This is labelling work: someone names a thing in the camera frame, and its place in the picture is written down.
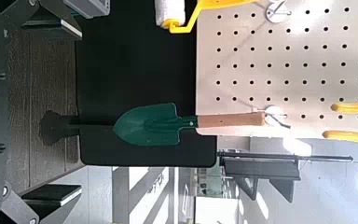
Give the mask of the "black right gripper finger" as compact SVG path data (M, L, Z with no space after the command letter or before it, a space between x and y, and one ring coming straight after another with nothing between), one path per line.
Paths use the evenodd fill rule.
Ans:
M63 0L35 0L37 10L22 29L49 39L81 40L82 31Z
M63 224L81 195L81 185L46 184L21 198L38 214L38 224Z

